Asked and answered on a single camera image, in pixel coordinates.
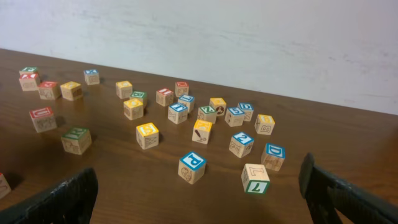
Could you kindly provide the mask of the red A block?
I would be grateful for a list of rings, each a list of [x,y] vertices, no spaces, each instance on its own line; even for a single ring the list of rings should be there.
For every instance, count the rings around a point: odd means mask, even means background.
[[[3,173],[0,173],[0,199],[4,198],[11,191],[10,185]]]

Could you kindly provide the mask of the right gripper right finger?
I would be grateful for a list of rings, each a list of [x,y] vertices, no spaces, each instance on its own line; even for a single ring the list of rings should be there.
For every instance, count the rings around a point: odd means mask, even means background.
[[[315,165],[313,154],[302,162],[298,183],[314,223],[397,224],[397,207]]]

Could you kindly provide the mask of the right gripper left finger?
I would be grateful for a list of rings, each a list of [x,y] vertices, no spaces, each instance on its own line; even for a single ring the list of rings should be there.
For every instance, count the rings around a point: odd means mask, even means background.
[[[1,223],[89,223],[97,194],[96,172],[86,168],[1,211]]]

